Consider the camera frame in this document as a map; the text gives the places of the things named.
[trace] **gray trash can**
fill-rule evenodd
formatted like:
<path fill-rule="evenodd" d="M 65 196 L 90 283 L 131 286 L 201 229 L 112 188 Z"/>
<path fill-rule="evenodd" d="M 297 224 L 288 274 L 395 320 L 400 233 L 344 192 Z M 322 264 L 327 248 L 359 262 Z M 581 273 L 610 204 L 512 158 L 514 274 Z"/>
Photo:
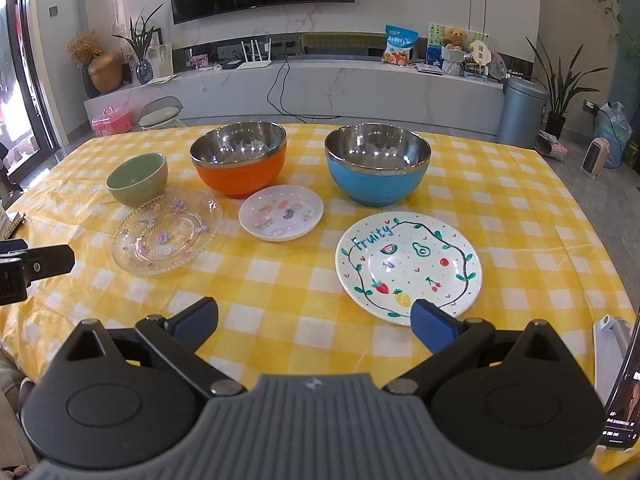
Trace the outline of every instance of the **gray trash can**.
<path fill-rule="evenodd" d="M 546 89 L 539 83 L 510 77 L 502 86 L 506 95 L 496 142 L 533 149 L 546 105 Z"/>

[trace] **tile floor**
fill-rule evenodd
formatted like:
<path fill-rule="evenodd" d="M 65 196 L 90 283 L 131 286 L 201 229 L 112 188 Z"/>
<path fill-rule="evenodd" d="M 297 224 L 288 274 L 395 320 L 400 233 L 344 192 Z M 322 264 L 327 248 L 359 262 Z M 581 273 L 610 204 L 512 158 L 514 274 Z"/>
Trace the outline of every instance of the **tile floor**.
<path fill-rule="evenodd" d="M 236 121 L 259 119 L 281 123 L 298 123 L 300 120 L 287 116 L 260 116 L 200 118 L 185 120 L 186 126 L 204 126 Z M 306 120 L 313 123 L 353 124 L 363 122 L 362 118 L 337 118 Z M 413 130 L 433 128 L 415 123 L 395 123 L 397 126 Z M 447 131 L 436 133 L 449 134 Z M 474 132 L 456 132 L 457 135 L 479 140 L 493 141 L 494 137 Z M 43 178 L 50 168 L 75 150 L 92 135 L 82 136 L 73 144 L 59 150 L 47 159 L 36 171 L 21 184 L 27 188 Z M 625 285 L 632 305 L 640 306 L 640 175 L 622 165 L 617 170 L 605 170 L 603 175 L 592 179 L 580 170 L 582 160 L 588 148 L 589 139 L 584 136 L 563 136 L 562 143 L 569 148 L 564 162 L 547 159 L 549 165 L 574 196 L 585 215 L 593 225 L 607 249 L 611 260 Z"/>

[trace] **glass door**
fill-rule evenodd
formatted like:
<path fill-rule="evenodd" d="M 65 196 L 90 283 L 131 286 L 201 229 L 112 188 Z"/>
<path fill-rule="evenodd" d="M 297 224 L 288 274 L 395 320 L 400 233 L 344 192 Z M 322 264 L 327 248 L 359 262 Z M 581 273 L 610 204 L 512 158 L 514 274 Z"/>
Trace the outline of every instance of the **glass door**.
<path fill-rule="evenodd" d="M 58 148 L 36 84 L 27 1 L 0 0 L 0 155 L 12 182 Z"/>

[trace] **pink small box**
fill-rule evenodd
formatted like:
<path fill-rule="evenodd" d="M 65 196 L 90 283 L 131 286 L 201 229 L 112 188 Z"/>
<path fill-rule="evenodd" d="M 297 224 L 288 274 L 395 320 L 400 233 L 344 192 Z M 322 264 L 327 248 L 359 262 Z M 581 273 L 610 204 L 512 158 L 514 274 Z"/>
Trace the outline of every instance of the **pink small box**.
<path fill-rule="evenodd" d="M 111 106 L 105 108 L 101 115 L 91 121 L 91 128 L 98 137 L 126 134 L 131 131 L 129 111 L 124 108 L 114 110 Z"/>

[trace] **blue bowl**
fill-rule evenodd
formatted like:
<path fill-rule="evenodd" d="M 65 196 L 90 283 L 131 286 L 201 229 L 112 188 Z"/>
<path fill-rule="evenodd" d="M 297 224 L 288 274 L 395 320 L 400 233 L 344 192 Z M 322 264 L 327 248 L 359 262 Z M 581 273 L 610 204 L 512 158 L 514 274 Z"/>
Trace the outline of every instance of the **blue bowl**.
<path fill-rule="evenodd" d="M 324 140 L 329 173 L 357 203 L 384 207 L 418 187 L 431 160 L 418 134 L 386 124 L 355 124 Z"/>

